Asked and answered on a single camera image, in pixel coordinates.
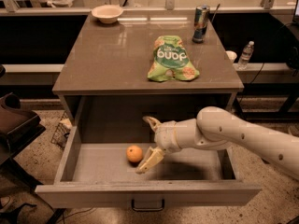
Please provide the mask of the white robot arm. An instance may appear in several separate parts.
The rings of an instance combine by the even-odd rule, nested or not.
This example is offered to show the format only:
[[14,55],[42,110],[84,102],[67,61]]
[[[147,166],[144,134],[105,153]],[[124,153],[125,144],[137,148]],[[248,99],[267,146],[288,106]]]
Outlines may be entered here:
[[252,124],[230,112],[208,106],[194,119],[161,123],[144,117],[154,131],[156,147],[150,147],[136,171],[144,174],[164,156],[184,148],[223,150],[230,142],[240,145],[276,166],[285,174],[299,179],[299,138]]

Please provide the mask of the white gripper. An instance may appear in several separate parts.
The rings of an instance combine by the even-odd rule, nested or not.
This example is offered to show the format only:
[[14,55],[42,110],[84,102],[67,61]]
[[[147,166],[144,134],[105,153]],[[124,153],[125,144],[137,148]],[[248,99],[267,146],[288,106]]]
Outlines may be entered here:
[[144,159],[138,164],[135,170],[139,175],[146,173],[162,161],[165,153],[181,151],[176,140],[176,123],[174,121],[161,123],[151,116],[144,116],[143,120],[148,123],[151,129],[155,132],[154,141],[157,147],[148,148]]

